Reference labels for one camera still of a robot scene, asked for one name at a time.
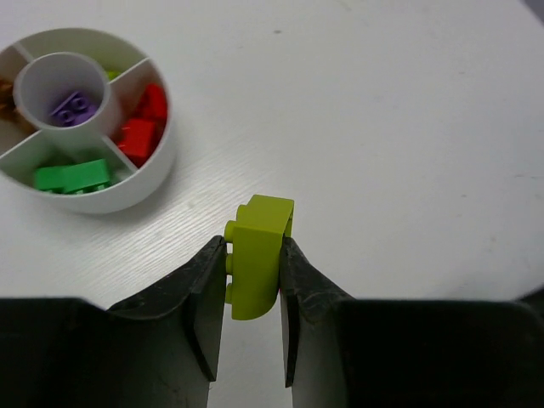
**white wooden surface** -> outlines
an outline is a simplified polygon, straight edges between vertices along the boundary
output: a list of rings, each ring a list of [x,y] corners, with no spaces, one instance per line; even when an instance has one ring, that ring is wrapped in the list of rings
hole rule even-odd
[[[544,27],[514,0],[9,2],[0,45],[57,26],[138,44],[173,89],[179,158],[105,217],[0,181],[1,296],[102,306],[182,264],[254,193],[358,296],[513,298],[544,283]],[[209,406],[288,407],[277,308],[226,309]]]

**lime green lego brick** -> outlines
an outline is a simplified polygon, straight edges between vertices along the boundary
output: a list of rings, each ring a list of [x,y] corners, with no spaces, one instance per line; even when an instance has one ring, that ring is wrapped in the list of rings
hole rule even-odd
[[[106,71],[105,73],[108,75],[108,79],[110,81],[113,81],[114,79],[116,79],[117,77],[121,75],[121,72],[119,71]]]
[[[66,166],[41,167],[34,172],[34,188],[40,191],[62,193]]]
[[[293,208],[293,200],[254,195],[238,207],[236,221],[227,223],[225,240],[233,244],[227,258],[233,319],[256,319],[274,306],[281,244],[291,234]]]
[[[88,193],[111,185],[110,171],[104,159],[67,166],[63,174],[65,194]]]

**round sorting tray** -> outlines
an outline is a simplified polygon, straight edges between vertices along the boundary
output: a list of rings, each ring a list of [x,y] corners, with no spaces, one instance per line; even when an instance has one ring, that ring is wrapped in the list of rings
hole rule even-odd
[[[110,80],[112,71],[119,75]],[[169,113],[157,130],[160,141],[144,163],[136,166],[116,144],[149,85],[162,88],[168,112],[172,108],[160,72],[132,44],[88,29],[40,32],[0,52],[0,78],[14,83],[19,119],[5,120],[0,115],[0,171],[28,193],[77,213],[112,213],[142,201],[168,175],[176,152]],[[74,92],[91,99],[96,112],[75,126],[59,126],[52,112]],[[98,159],[107,164],[110,182],[106,187],[81,194],[34,188],[38,168]]]

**lego brick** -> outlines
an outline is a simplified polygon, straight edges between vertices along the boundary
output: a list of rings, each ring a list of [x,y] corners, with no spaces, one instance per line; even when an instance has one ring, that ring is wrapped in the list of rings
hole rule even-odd
[[[64,169],[66,166],[41,167],[34,172],[34,188],[50,193],[62,193],[64,190]]]
[[[111,185],[110,170],[104,159],[66,166],[63,176],[65,194],[89,193]]]
[[[164,93],[164,89],[154,83],[145,87],[144,94],[140,98],[134,116],[155,121],[164,126],[167,121],[167,115],[167,96]]]
[[[82,92],[76,91],[58,105],[51,117],[63,128],[77,126],[94,116],[98,107]]]
[[[105,73],[108,76],[108,79],[110,81],[113,81],[114,79],[116,79],[117,77],[121,75],[121,72],[119,71],[106,71]]]
[[[142,167],[156,147],[156,124],[132,118],[122,127],[122,139],[117,147],[136,167]]]
[[[254,195],[238,207],[224,238],[233,252],[226,259],[232,274],[229,301],[235,320],[256,319],[274,306],[283,236],[290,236],[294,201]]]

